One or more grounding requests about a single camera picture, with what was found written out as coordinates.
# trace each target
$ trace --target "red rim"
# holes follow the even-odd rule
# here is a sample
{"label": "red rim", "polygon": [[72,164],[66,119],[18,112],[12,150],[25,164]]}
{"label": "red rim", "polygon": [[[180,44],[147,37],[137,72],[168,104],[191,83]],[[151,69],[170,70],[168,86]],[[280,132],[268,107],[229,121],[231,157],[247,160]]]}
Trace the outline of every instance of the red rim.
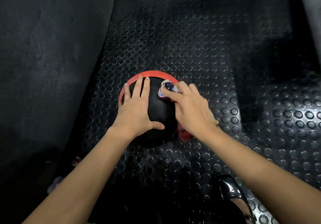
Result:
{"label": "red rim", "polygon": [[[161,72],[161,71],[145,71],[145,72],[141,72],[136,74],[135,76],[131,77],[128,81],[127,84],[131,85],[132,83],[136,82],[136,80],[138,79],[138,77],[142,75],[143,78],[145,77],[156,77],[156,78],[161,78],[161,79],[168,79],[169,81],[171,81],[173,84],[178,83],[177,79],[174,78],[173,76],[169,75],[166,72]],[[119,94],[119,98],[118,101],[121,102],[122,98],[124,96],[124,87],[121,89],[120,94]]]}

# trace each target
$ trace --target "floor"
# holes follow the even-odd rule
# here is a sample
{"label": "floor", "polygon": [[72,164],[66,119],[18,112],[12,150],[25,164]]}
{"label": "floor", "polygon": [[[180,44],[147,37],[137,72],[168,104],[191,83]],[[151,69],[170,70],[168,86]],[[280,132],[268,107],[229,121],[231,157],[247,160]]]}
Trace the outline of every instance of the floor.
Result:
{"label": "floor", "polygon": [[[145,70],[196,84],[224,132],[321,189],[321,75],[301,0],[115,0],[66,155],[98,143],[122,85]],[[219,173],[236,177],[258,223],[277,223],[205,145],[176,137],[130,145],[90,220],[210,223]]]}

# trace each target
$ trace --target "black shoe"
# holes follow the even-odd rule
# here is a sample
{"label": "black shoe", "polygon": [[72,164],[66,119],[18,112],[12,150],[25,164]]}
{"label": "black shoe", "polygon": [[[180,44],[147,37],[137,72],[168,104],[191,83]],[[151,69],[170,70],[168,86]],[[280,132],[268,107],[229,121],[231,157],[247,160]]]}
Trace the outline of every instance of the black shoe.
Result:
{"label": "black shoe", "polygon": [[231,175],[222,174],[213,178],[212,197],[222,223],[255,223],[247,198]]}

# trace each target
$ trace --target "hand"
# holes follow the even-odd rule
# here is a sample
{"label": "hand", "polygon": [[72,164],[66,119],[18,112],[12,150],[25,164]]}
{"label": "hand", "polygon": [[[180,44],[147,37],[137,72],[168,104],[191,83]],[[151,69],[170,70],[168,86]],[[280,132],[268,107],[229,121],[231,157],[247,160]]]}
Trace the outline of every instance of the hand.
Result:
{"label": "hand", "polygon": [[135,137],[150,129],[163,130],[165,126],[156,121],[150,121],[147,115],[150,79],[145,78],[142,89],[142,76],[136,81],[133,95],[131,96],[129,85],[124,85],[124,103],[118,104],[118,114],[112,128],[120,133],[128,135],[133,140]]}
{"label": "hand", "polygon": [[180,93],[171,92],[166,88],[162,88],[162,93],[176,101],[176,119],[183,128],[200,138],[204,130],[212,130],[218,121],[214,119],[207,100],[199,94],[194,84],[188,86],[185,82],[179,82],[175,86],[179,88]]}

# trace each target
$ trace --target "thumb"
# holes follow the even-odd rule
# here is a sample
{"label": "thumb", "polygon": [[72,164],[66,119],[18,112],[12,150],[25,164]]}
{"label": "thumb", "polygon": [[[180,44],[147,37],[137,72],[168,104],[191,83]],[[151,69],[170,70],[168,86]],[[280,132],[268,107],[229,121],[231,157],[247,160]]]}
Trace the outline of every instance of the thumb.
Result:
{"label": "thumb", "polygon": [[153,129],[164,130],[165,126],[160,122],[151,122]]}
{"label": "thumb", "polygon": [[169,91],[168,89],[166,88],[161,88],[161,92],[164,96],[168,97],[168,98],[171,98],[172,100],[174,101],[179,101],[181,98],[182,98],[182,94],[180,93],[176,93],[176,92],[173,92],[173,91]]}

